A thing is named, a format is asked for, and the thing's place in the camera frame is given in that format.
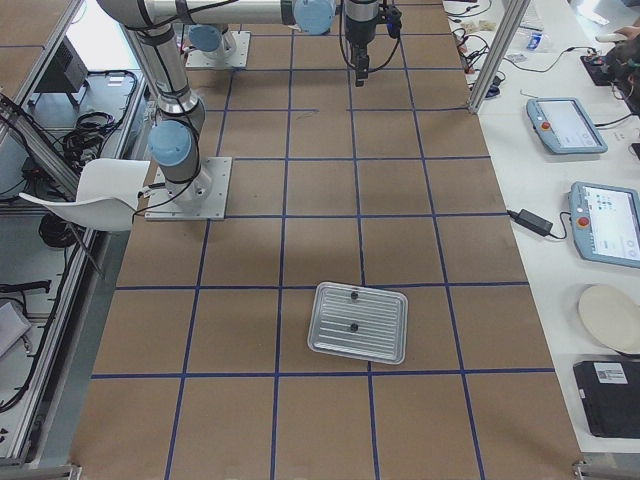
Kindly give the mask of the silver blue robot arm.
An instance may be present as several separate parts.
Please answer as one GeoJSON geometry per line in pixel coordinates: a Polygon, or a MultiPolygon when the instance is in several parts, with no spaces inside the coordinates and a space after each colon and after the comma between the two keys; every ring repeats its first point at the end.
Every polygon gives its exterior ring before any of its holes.
{"type": "Polygon", "coordinates": [[[176,46],[175,23],[221,29],[229,23],[281,24],[323,35],[339,16],[339,45],[345,65],[362,87],[372,67],[368,45],[380,25],[400,39],[401,12],[386,1],[101,1],[102,10],[136,39],[137,59],[156,83],[158,105],[167,114],[189,121],[195,93],[176,46]]]}
{"type": "Polygon", "coordinates": [[[226,60],[237,50],[236,41],[229,31],[228,24],[191,25],[189,40],[197,50],[211,60],[226,60]]]}

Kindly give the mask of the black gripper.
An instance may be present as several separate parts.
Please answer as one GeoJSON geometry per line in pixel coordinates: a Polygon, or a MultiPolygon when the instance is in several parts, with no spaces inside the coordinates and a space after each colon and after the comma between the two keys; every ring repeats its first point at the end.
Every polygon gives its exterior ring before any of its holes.
{"type": "Polygon", "coordinates": [[[350,63],[355,71],[355,86],[363,87],[365,71],[369,68],[368,44],[375,38],[376,20],[346,20],[346,40],[349,45],[350,63]]]}

